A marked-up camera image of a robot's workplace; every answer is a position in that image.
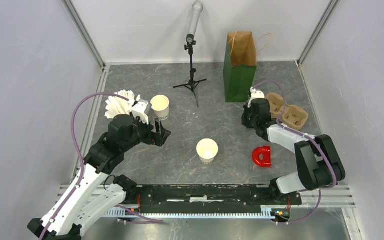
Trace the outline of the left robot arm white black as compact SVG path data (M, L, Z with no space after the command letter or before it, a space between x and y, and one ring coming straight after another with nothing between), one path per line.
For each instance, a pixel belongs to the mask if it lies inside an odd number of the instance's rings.
M159 119L151 125L139 117L117 115L108 131L89 149L75 181L46 215L28 223L28 230L40 240L82 239L111 208L122 202L131 204L137 198L137 184L120 175L104 193L88 202L95 189L124 160L124 154L140 143L162 147L171 134Z

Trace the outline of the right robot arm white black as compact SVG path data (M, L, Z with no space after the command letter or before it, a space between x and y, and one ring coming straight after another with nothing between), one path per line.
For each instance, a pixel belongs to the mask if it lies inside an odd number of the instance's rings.
M249 100L244 106L242 124L263 140L282 146L295 155L297 170L273 179L269 184L269 199L282 204L293 192L334 187L346 177L346 171L335 144L329 135L302 133L271 117L265 98Z

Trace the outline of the white paper coffee cup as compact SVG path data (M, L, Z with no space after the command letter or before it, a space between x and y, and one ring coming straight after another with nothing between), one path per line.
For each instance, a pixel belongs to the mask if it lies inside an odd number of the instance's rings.
M196 145L196 152L204 164L211 163L218 154L218 144L210 138L202 139Z

